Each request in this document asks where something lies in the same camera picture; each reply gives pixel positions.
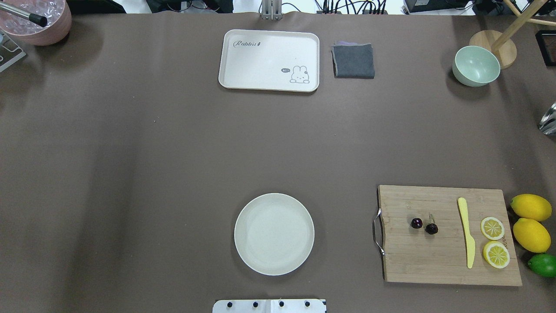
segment ice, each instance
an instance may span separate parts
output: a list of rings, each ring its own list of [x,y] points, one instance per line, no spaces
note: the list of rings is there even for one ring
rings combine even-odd
[[[19,35],[30,35],[49,27],[52,25],[53,21],[58,20],[60,15],[62,15],[64,5],[63,0],[26,0],[25,4],[15,3],[18,2],[17,0],[5,0],[5,2],[13,6],[19,6],[28,12],[47,17],[48,23],[46,24],[46,27],[41,27],[35,23],[7,12],[0,12],[0,22],[2,23],[2,28]]]

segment bowl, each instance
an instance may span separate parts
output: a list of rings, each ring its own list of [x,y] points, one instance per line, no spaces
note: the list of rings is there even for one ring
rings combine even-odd
[[[12,39],[35,46],[48,46],[62,40],[71,28],[71,12],[65,0],[4,0],[27,12],[46,16],[41,27],[26,19],[0,11],[0,28]]]
[[[452,72],[470,87],[484,86],[500,75],[500,62],[492,52],[479,46],[466,46],[455,54]]]

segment mint green bowl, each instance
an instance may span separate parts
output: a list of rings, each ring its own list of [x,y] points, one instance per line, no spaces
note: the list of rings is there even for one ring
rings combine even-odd
[[[484,86],[500,75],[500,62],[485,48],[465,46],[455,54],[452,72],[459,82],[470,87]]]

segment lemon slice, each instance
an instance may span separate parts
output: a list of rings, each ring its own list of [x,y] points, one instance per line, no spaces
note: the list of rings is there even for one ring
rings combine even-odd
[[[485,217],[481,221],[481,231],[486,238],[490,240],[498,240],[504,236],[504,225],[502,225],[502,222],[495,217]]]
[[[489,241],[483,248],[483,257],[488,264],[496,268],[504,268],[510,263],[510,253],[503,244],[498,241]]]

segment white floor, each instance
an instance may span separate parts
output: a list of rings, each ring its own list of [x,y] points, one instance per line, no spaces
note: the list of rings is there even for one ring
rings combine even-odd
[[[147,2],[145,0],[115,0],[115,2],[121,4],[127,13],[151,13]],[[282,0],[282,3],[292,3],[295,5],[299,10],[306,13],[315,13],[318,9],[316,3],[313,0]],[[322,5],[323,0],[318,0],[318,2]],[[203,3],[200,0],[195,0],[194,5],[196,7],[203,7]],[[523,8],[527,0],[517,0],[517,4],[520,8]],[[355,7],[359,9],[359,6],[363,3],[355,4]],[[387,0],[386,1],[386,11],[388,14],[404,14],[401,10],[401,7],[404,5],[404,0]],[[261,5],[261,0],[234,0],[234,13],[240,12],[257,12],[259,10],[259,6]],[[288,13],[291,11],[297,11],[293,6],[285,5],[282,6],[282,12]],[[346,14],[347,11],[345,8],[339,9],[338,11],[342,11],[342,13]],[[210,10],[201,10],[196,8],[189,8],[188,10],[184,11],[183,13],[212,13]],[[448,10],[437,10],[437,11],[427,11],[427,12],[419,12],[419,13],[412,13],[412,14],[422,14],[422,15],[474,15],[475,13],[469,6],[466,10],[457,10],[457,9],[448,9]]]

